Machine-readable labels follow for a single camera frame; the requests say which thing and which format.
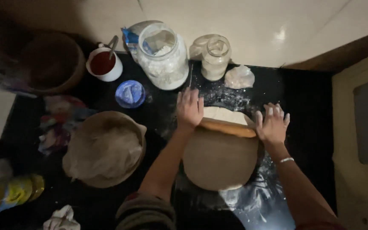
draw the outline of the black countertop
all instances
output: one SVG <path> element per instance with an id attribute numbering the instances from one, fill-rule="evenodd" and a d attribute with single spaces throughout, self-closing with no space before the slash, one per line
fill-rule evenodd
<path id="1" fill-rule="evenodd" d="M 201 62 L 191 60 L 187 82 L 177 90 L 162 91 L 151 84 L 130 55 L 119 57 L 124 66 L 119 79 L 106 83 L 87 73 L 71 95 L 81 99 L 90 108 L 120 111 L 147 126 L 146 140 L 151 144 L 147 144 L 142 164 L 126 181 L 107 189 L 89 187 L 78 180 L 71 182 L 62 170 L 62 157 L 66 151 L 52 153 L 48 157 L 38 152 L 38 136 L 41 134 L 38 127 L 39 119 L 44 114 L 43 100 L 17 96 L 0 141 L 0 158 L 6 157 L 11 161 L 15 175 L 42 175 L 46 188 L 36 201 L 1 212 L 0 228 L 39 227 L 51 217 L 54 210 L 69 204 L 82 229 L 114 229 L 118 207 L 127 195 L 139 188 L 146 171 L 175 129 L 177 93 L 189 85 L 200 90 L 205 98 L 205 106 L 226 107 L 250 117 L 256 110 L 263 111 L 263 104 L 279 102 L 285 112 L 291 114 L 286 138 L 291 156 L 336 211 L 331 73 L 251 66 L 256 79 L 253 88 L 232 90 L 223 86 L 223 79 L 217 82 L 205 80 L 200 72 Z M 141 82 L 146 90 L 146 101 L 136 109 L 121 108 L 114 99 L 117 86 L 130 79 Z M 260 161 L 261 165 L 271 165 L 267 156 L 262 156 Z M 251 181 L 257 181 L 259 175 L 259 170 L 256 170 Z M 177 210 L 178 228 L 225 227 L 218 225 L 218 220 L 225 220 L 233 228 L 293 228 L 294 222 L 282 189 L 276 182 L 276 174 L 261 177 L 260 180 L 266 185 L 272 184 L 277 191 L 276 196 L 267 197 L 261 204 L 261 207 L 266 208 L 260 210 L 260 217 L 256 216 L 257 212 L 250 210 L 245 214 L 242 207 L 221 211 L 193 209 L 187 202 L 193 199 L 191 193 L 176 189 L 173 204 Z M 180 180 L 177 180 L 176 188 L 179 185 Z"/>

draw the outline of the silver bracelet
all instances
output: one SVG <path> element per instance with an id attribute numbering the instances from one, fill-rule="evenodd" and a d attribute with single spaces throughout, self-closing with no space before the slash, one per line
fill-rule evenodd
<path id="1" fill-rule="evenodd" d="M 284 163 L 285 161 L 289 161 L 289 160 L 295 161 L 295 159 L 293 159 L 291 157 L 288 157 L 288 158 L 285 158 L 285 159 L 280 160 L 279 163 Z"/>

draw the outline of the blue container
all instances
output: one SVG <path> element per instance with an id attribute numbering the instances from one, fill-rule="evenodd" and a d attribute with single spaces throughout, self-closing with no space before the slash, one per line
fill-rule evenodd
<path id="1" fill-rule="evenodd" d="M 117 87 L 115 98 L 123 108 L 137 108 L 146 99 L 146 91 L 140 82 L 128 80 Z"/>

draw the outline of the hand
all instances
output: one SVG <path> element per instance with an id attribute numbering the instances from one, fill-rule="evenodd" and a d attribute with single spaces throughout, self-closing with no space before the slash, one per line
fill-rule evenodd
<path id="1" fill-rule="evenodd" d="M 204 116 L 204 98 L 198 99 L 198 89 L 187 87 L 177 97 L 177 129 L 193 131 Z"/>
<path id="2" fill-rule="evenodd" d="M 265 144 L 270 146 L 284 145 L 286 137 L 286 128 L 290 122 L 290 114 L 286 114 L 285 119 L 282 108 L 279 104 L 269 103 L 263 105 L 266 110 L 265 122 L 260 111 L 256 112 L 256 132 L 259 138 Z"/>

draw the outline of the rolling pin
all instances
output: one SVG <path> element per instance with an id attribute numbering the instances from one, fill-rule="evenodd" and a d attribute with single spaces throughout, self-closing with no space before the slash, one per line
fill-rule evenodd
<path id="1" fill-rule="evenodd" d="M 198 126 L 221 133 L 236 135 L 238 137 L 256 137 L 255 131 L 247 125 L 225 122 L 212 118 L 202 118 Z"/>

